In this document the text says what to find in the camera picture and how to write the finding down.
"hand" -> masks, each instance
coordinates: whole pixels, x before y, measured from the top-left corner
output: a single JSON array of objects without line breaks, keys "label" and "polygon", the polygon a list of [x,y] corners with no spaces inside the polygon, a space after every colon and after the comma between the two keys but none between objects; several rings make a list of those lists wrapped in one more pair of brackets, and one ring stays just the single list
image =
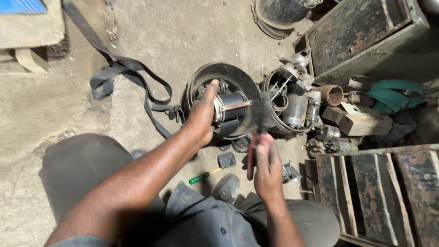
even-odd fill
[{"label": "hand", "polygon": [[213,137],[213,99],[218,90],[218,80],[212,80],[204,91],[203,98],[192,104],[186,125],[194,135],[198,135],[202,145],[207,145]]},{"label": "hand", "polygon": [[265,204],[284,202],[282,177],[284,170],[277,145],[269,134],[260,135],[256,147],[255,190]]}]

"black rubber strap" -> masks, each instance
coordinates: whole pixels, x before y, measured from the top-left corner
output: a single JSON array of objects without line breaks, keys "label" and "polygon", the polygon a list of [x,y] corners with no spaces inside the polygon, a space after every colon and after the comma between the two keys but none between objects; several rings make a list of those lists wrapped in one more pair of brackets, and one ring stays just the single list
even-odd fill
[{"label": "black rubber strap", "polygon": [[[90,86],[91,86],[93,98],[95,98],[96,100],[100,100],[105,96],[109,95],[114,88],[114,77],[119,74],[125,76],[127,79],[135,83],[137,86],[145,89],[144,108],[146,113],[148,114],[149,118],[151,119],[155,128],[160,132],[160,134],[162,134],[165,138],[170,137],[171,133],[169,133],[169,131],[167,131],[165,127],[163,127],[152,115],[152,111],[151,111],[151,107],[149,106],[148,99],[150,99],[153,102],[152,104],[153,109],[162,109],[162,107],[159,105],[167,105],[171,101],[171,97],[172,97],[171,86],[167,82],[165,82],[162,78],[154,74],[145,64],[132,58],[126,58],[111,53],[72,2],[66,1],[63,3],[62,7],[66,12],[66,14],[70,17],[72,22],[76,25],[76,27],[88,40],[88,42],[90,42],[90,44],[99,53],[101,53],[109,63],[109,65],[105,66],[105,68],[102,71],[94,74],[90,78]],[[163,87],[168,92],[169,98],[166,100],[157,100],[156,98],[154,98],[145,78],[143,78],[143,76],[137,72],[139,70],[145,71],[154,80],[158,81],[161,85],[163,85]],[[97,88],[100,86],[102,86],[102,91],[97,90]]]}]

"shoe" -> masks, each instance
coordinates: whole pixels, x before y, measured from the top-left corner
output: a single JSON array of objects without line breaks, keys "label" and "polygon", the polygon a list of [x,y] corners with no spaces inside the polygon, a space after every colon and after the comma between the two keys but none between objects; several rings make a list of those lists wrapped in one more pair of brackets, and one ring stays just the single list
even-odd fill
[{"label": "shoe", "polygon": [[144,154],[148,153],[145,149],[135,149],[131,152],[131,157],[133,160],[142,157]]},{"label": "shoe", "polygon": [[239,178],[235,174],[227,174],[213,190],[213,198],[233,204],[238,196]]}]

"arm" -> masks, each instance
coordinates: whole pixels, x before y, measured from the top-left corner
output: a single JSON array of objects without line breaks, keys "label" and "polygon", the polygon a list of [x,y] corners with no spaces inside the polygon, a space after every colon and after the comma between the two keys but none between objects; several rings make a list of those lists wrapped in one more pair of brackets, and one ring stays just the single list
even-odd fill
[{"label": "arm", "polygon": [[159,147],[125,165],[91,190],[60,222],[45,246],[94,235],[109,244],[131,227],[169,180],[210,142],[218,80],[195,102],[184,127]]},{"label": "arm", "polygon": [[273,138],[260,137],[256,148],[255,189],[267,208],[268,238],[271,247],[305,247],[294,225],[282,192],[282,160]]}]

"dusty floor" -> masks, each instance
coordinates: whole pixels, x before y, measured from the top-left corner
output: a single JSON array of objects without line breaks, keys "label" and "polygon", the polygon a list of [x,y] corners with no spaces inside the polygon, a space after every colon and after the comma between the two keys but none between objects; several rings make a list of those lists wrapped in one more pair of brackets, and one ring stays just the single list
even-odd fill
[{"label": "dusty floor", "polygon": [[[108,43],[106,27],[114,23],[112,10],[100,0],[74,1],[99,36]],[[254,23],[252,0],[117,1],[119,40],[113,51],[148,65],[168,81],[174,90],[171,104],[179,104],[192,74],[202,65],[224,61],[244,70],[255,82],[276,69],[281,56],[293,54],[294,32],[280,41],[266,36]],[[0,247],[41,246],[55,222],[38,171],[47,146],[72,135],[95,132],[119,141],[127,150],[151,150],[163,138],[154,129],[143,109],[144,91],[119,76],[113,94],[102,101],[92,99],[88,79],[99,71],[102,57],[88,44],[69,18],[65,18],[68,51],[71,56],[50,61],[50,73],[14,73],[0,68]],[[296,31],[312,25],[304,20]],[[147,77],[156,97],[165,90]],[[163,113],[156,118],[171,132],[180,125]],[[283,160],[296,169],[306,158],[305,137],[277,140]],[[241,170],[243,155],[235,153],[238,164],[211,176],[205,183],[191,185],[204,195],[226,174],[241,180],[241,199],[254,191],[253,183]],[[216,156],[223,151],[205,148],[163,189],[161,196],[180,181],[218,167]],[[286,198],[300,198],[298,185],[284,185]]]}]

